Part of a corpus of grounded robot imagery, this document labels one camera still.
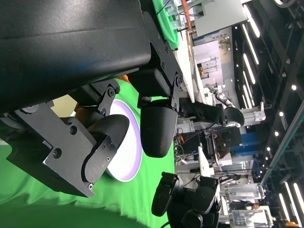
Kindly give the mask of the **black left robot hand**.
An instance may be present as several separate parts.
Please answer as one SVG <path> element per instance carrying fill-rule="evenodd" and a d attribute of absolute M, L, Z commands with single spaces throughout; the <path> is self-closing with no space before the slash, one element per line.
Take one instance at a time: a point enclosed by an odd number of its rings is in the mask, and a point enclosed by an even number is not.
<path fill-rule="evenodd" d="M 0 137 L 8 160 L 54 191 L 90 198 L 129 119 L 110 114 L 127 75 L 147 156 L 171 145 L 183 79 L 138 0 L 3 0 Z"/>

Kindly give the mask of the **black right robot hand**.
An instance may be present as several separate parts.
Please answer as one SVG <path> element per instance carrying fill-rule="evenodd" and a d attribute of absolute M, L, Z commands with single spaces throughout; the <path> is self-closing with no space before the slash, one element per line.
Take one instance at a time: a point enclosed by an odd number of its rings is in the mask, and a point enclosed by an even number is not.
<path fill-rule="evenodd" d="M 221 211 L 219 179 L 200 176 L 196 189 L 179 175 L 163 172 L 152 201 L 152 214 L 167 214 L 171 228 L 216 228 Z"/>

